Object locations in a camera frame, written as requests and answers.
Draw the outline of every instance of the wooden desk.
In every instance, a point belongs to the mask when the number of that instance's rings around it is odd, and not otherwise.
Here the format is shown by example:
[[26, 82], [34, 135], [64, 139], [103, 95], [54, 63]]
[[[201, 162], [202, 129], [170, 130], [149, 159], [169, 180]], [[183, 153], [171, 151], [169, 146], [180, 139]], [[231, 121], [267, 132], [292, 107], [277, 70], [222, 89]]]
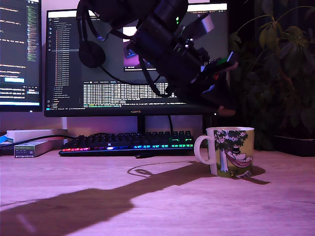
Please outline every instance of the wooden desk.
[[194, 160], [0, 157], [1, 236], [315, 235], [314, 158], [256, 152], [256, 181]]

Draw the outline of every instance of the mug handle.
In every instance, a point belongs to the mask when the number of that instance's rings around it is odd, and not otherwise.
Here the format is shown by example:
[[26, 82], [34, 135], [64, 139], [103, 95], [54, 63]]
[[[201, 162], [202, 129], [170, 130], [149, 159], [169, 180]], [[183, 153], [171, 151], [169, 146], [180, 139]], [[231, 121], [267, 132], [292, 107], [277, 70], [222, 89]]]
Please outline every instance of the mug handle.
[[[200, 145], [201, 145], [202, 141], [204, 141], [205, 139], [208, 140], [208, 142], [209, 142], [209, 144], [208, 144], [209, 160], [207, 160], [207, 161], [205, 161], [201, 157], [201, 154], [200, 154]], [[193, 151], [194, 151], [194, 154], [195, 154], [197, 160], [200, 161], [203, 164], [210, 165], [211, 173], [213, 175], [217, 176], [218, 175], [217, 160], [216, 160], [216, 153], [215, 153], [215, 149], [214, 148], [215, 148], [215, 139], [213, 137], [203, 135], [203, 136], [200, 136], [200, 137], [198, 137], [196, 139]]]

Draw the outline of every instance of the tree illustration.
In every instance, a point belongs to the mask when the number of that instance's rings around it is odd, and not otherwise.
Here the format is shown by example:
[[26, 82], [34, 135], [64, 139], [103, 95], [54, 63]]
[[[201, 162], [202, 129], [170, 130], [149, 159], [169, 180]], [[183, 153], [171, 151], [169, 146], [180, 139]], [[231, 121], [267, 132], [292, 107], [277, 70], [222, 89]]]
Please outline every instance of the tree illustration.
[[248, 138], [248, 134], [242, 130], [215, 130], [214, 137], [216, 151], [220, 150], [221, 172], [227, 172], [226, 153], [232, 151], [234, 146], [243, 146], [244, 141]]

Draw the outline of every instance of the coffee mug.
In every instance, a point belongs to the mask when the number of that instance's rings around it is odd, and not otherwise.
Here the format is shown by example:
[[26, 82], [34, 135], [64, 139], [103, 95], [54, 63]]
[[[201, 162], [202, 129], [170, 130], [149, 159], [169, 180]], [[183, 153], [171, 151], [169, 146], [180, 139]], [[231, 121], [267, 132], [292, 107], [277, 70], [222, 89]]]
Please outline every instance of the coffee mug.
[[[200, 155], [200, 145], [208, 141], [208, 156]], [[194, 145], [198, 161], [210, 165], [213, 175], [243, 178], [252, 175], [254, 154], [254, 128], [213, 127], [207, 128], [207, 136], [200, 136]]]

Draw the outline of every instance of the computer monitor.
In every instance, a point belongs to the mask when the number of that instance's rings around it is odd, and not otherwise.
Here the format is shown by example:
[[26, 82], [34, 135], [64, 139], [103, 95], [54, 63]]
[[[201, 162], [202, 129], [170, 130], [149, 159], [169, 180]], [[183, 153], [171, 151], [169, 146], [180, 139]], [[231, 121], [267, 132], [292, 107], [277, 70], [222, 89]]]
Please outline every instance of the computer monitor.
[[[228, 54], [227, 3], [191, 4], [181, 25], [187, 25], [197, 17], [211, 11], [215, 28], [195, 42], [196, 48], [204, 47], [212, 59]], [[93, 13], [93, 24], [103, 36], [110, 26]], [[122, 32], [135, 33], [136, 22], [127, 25]], [[146, 83], [139, 66], [138, 56], [126, 50], [126, 40], [109, 35], [104, 42], [97, 41], [89, 31], [89, 40], [102, 46], [106, 53], [104, 67], [115, 77], [133, 83]], [[45, 116], [137, 116], [137, 115], [190, 115], [213, 113], [209, 109], [181, 103], [175, 95], [169, 98], [156, 96], [148, 85], [131, 86], [115, 81], [101, 69], [85, 67], [79, 60], [79, 36], [76, 10], [47, 12], [46, 36], [46, 89]], [[156, 78], [153, 66], [147, 62], [152, 78]], [[167, 81], [157, 82], [161, 92]]]
[[41, 0], [0, 1], [0, 111], [42, 111]]

